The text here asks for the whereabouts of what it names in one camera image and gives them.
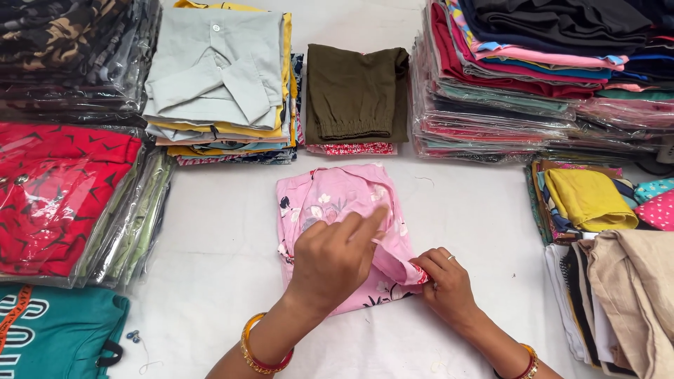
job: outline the teal shirt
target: teal shirt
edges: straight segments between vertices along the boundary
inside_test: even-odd
[[[16,306],[22,287],[0,286],[0,317]],[[109,289],[35,286],[7,333],[0,378],[107,379],[96,361],[113,355],[103,343],[119,342],[128,313],[129,300]]]

